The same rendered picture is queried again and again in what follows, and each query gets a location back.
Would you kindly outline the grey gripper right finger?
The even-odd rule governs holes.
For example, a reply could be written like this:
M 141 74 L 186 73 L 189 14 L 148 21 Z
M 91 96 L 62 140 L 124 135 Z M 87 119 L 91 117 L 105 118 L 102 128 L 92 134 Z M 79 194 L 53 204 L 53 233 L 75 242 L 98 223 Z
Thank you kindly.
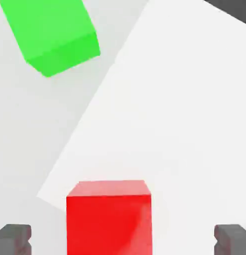
M 214 255 L 246 255 L 246 230 L 241 225 L 215 225 L 214 237 Z

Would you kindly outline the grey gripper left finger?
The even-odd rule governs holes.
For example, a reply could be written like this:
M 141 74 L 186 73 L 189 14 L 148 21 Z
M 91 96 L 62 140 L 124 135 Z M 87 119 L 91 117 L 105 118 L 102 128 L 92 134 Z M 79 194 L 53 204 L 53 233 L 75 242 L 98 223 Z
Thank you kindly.
M 31 255 L 31 226 L 6 224 L 0 229 L 0 255 Z

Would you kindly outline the small red cube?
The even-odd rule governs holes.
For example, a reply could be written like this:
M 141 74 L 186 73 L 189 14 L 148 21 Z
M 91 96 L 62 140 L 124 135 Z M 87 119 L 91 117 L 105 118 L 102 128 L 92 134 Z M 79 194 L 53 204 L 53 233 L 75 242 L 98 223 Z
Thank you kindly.
M 153 255 L 143 180 L 81 181 L 66 197 L 67 255 Z

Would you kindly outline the small green cube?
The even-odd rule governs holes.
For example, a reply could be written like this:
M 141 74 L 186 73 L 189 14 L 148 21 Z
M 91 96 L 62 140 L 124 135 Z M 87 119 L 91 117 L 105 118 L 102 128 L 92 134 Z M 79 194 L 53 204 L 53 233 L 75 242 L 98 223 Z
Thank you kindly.
M 100 55 L 82 0 L 0 0 L 25 61 L 46 77 Z

